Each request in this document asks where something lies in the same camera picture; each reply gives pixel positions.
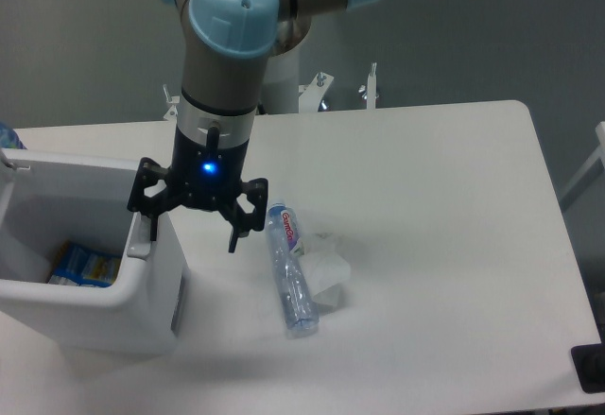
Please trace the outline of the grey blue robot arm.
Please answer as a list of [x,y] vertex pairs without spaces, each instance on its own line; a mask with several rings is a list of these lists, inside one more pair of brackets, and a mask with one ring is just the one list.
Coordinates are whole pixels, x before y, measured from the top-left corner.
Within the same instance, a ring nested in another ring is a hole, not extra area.
[[151,238],[180,206],[221,214],[232,241],[263,230],[268,181],[244,181],[242,170],[278,25],[377,1],[174,0],[185,58],[171,163],[143,158],[128,201]]

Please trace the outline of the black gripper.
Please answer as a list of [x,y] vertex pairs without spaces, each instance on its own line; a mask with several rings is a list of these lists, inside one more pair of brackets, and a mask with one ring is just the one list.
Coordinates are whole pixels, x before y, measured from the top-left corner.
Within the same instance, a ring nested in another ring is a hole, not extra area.
[[235,252],[238,240],[251,231],[261,232],[268,207],[268,180],[241,181],[248,146],[246,141],[237,147],[206,147],[176,128],[169,168],[142,158],[127,208],[150,220],[149,240],[157,240],[160,215],[179,206],[220,212],[232,226],[228,252]]

